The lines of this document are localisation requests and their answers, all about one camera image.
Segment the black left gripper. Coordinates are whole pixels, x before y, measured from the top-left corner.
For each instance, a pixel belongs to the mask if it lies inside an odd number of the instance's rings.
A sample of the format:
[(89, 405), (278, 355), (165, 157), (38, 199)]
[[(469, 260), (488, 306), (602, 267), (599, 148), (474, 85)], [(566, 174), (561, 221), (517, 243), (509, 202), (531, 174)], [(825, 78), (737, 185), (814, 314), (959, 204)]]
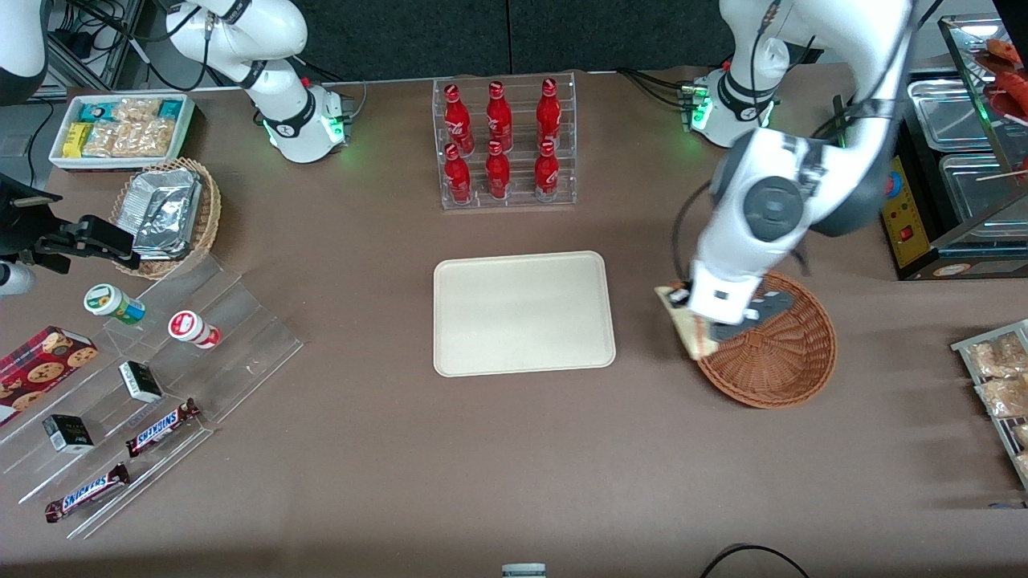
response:
[[(687, 287), (673, 288), (671, 290), (672, 308), (687, 308), (690, 298), (691, 290)], [(752, 327), (756, 327), (756, 322), (752, 320), (743, 320), (740, 324), (715, 322), (710, 325), (710, 340), (715, 341), (715, 344), (724, 344), (735, 338), (738, 334), (748, 332)]]

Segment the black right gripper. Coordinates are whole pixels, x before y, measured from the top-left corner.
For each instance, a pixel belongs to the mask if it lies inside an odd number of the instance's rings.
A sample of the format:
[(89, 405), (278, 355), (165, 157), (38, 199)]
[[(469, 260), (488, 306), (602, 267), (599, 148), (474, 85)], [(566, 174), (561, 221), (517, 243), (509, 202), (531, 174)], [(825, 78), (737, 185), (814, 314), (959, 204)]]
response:
[(78, 224), (56, 218), (49, 208), (62, 200), (63, 195), (1, 176), (1, 258), (5, 263), (22, 261), (67, 274), (71, 257), (88, 258), (93, 253), (138, 270), (141, 256), (133, 251), (133, 234), (100, 217), (88, 217), (85, 245), (76, 237)]

